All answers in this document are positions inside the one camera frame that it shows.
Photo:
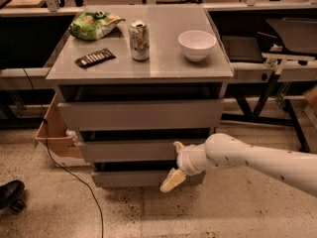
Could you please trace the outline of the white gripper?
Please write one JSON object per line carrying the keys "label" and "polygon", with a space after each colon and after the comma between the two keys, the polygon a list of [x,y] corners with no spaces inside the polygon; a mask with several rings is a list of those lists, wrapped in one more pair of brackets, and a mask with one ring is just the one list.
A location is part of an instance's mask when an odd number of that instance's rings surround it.
{"label": "white gripper", "polygon": [[177,152],[176,163],[179,170],[170,170],[160,186],[161,192],[170,192],[183,183],[186,176],[195,176],[206,170],[207,156],[203,144],[184,146],[181,142],[175,141],[173,145]]}

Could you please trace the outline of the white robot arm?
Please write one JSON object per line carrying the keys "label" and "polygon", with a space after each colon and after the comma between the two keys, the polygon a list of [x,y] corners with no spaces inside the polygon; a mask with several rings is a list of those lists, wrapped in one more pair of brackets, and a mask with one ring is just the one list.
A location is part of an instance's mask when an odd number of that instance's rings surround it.
{"label": "white robot arm", "polygon": [[308,194],[317,195],[317,155],[246,144],[227,134],[216,133],[200,145],[173,143],[177,168],[172,168],[160,186],[169,192],[208,165],[224,168],[240,165],[277,179]]}

